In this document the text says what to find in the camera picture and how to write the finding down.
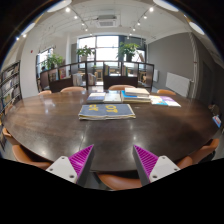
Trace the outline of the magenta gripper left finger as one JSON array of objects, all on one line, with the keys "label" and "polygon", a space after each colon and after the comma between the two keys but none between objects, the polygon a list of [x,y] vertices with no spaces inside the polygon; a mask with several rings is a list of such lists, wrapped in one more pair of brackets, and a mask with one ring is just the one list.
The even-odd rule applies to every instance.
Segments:
[{"label": "magenta gripper left finger", "polygon": [[84,186],[94,157],[94,146],[90,145],[70,157],[59,157],[47,171],[79,186]]}]

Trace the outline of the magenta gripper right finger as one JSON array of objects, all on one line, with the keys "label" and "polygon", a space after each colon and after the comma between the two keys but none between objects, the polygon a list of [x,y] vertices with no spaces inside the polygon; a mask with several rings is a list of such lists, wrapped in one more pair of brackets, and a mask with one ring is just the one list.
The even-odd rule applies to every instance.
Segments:
[{"label": "magenta gripper right finger", "polygon": [[156,156],[137,145],[133,146],[133,157],[143,186],[180,170],[167,156]]}]

